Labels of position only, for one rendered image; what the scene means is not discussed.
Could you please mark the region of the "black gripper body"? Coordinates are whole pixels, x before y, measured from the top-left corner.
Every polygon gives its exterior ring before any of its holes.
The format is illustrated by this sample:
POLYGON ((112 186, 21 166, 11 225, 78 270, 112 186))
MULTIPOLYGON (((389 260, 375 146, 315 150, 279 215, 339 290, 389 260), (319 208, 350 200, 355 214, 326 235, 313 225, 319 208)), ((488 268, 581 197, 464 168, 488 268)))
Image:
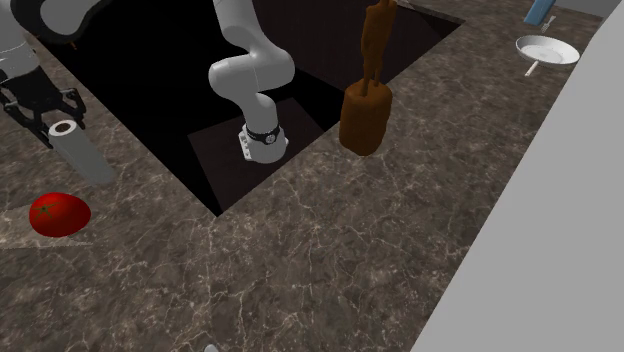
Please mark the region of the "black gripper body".
POLYGON ((41 67, 5 80, 0 87, 8 89, 19 105, 31 111, 51 111, 63 102, 63 95, 41 67))

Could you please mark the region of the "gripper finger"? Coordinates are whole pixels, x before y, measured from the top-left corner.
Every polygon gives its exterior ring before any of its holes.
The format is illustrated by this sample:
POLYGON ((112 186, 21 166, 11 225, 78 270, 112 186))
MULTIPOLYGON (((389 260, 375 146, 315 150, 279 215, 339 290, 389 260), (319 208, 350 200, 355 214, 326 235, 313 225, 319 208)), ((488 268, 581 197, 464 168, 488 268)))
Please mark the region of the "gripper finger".
POLYGON ((49 127, 42 120, 41 114, 35 112, 33 118, 24 115, 17 101, 10 101, 7 97, 0 97, 0 105, 3 110, 20 126, 28 129, 35 137, 37 137, 48 149, 53 146, 49 141, 49 127))
POLYGON ((76 124, 84 130, 86 128, 84 114, 87 109, 79 92, 75 88, 69 88, 60 90, 59 93, 61 94, 61 100, 57 109, 71 116, 76 124))

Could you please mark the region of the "grey paper towel roll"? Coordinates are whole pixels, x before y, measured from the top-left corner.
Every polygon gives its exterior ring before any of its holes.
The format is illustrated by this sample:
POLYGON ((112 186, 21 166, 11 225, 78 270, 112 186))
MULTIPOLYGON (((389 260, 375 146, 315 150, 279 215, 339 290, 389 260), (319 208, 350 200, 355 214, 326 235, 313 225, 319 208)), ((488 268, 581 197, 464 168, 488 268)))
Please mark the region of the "grey paper towel roll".
POLYGON ((61 120, 48 131, 53 148, 88 183, 99 185, 114 180, 115 173, 102 153, 74 120, 61 120))

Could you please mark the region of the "red tomato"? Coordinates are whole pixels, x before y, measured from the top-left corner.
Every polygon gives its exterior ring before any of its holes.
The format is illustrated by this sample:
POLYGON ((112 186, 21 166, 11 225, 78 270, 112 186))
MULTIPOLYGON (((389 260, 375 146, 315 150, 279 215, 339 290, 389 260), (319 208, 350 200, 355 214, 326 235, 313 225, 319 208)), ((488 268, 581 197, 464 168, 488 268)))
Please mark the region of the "red tomato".
POLYGON ((46 193, 29 209, 29 223, 38 234, 50 238, 70 236, 91 219, 91 209, 80 198, 60 192, 46 193))

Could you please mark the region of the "dark robot stand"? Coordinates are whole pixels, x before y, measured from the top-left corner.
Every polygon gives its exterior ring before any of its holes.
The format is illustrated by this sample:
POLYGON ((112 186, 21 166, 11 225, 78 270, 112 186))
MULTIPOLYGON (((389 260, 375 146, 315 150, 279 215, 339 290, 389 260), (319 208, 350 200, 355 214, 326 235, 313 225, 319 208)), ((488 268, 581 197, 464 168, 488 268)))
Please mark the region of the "dark robot stand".
POLYGON ((205 203, 214 215, 233 206, 337 122, 335 113, 304 100, 282 100, 277 110, 289 144, 284 156, 271 164, 244 158, 238 140, 244 122, 241 116, 189 135, 208 182, 206 188, 215 198, 205 203))

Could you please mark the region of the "brown figure on round base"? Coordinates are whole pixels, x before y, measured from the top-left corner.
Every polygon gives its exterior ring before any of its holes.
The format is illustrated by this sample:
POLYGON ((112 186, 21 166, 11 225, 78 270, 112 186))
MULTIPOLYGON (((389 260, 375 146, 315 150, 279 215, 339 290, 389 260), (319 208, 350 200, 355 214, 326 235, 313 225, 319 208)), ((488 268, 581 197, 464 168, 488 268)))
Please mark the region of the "brown figure on round base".
POLYGON ((379 148, 390 117, 393 94, 381 82, 381 71, 397 8, 396 0, 379 0, 366 8, 360 44, 363 78, 345 89, 339 142, 359 156, 379 148))

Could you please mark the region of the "blue flat box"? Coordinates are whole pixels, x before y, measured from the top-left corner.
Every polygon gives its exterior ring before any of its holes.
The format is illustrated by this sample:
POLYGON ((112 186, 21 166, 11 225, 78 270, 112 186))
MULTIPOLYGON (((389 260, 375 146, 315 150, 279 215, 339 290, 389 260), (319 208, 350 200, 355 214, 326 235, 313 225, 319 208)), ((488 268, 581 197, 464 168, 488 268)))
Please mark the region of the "blue flat box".
POLYGON ((534 26, 541 25, 555 2, 556 0, 534 0, 523 22, 534 26))

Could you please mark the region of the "white frying pan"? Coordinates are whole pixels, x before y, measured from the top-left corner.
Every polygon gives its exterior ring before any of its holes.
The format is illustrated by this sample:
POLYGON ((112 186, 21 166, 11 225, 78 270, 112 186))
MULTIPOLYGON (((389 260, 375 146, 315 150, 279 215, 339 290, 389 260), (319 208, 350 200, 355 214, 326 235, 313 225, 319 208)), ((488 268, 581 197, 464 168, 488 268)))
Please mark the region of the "white frying pan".
POLYGON ((543 35, 522 36, 516 40, 515 47, 518 54, 531 63, 525 77, 530 77, 539 65, 571 65, 577 63, 581 57, 579 51, 570 44, 543 35))

